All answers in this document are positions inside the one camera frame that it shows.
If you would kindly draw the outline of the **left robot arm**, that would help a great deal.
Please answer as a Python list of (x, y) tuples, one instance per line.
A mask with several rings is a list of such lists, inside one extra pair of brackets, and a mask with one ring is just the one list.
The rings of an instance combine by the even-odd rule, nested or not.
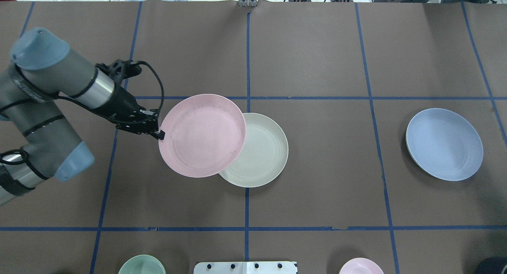
[(104, 118), (118, 130), (164, 139), (159, 128), (162, 104), (149, 110), (122, 86), (142, 72), (142, 65), (149, 67), (147, 62), (92, 64), (43, 27), (20, 36), (10, 58), (1, 73), (1, 120), (12, 122), (27, 144), (1, 153), (1, 204), (47, 179), (74, 178), (94, 164), (94, 155), (55, 104), (58, 99)]

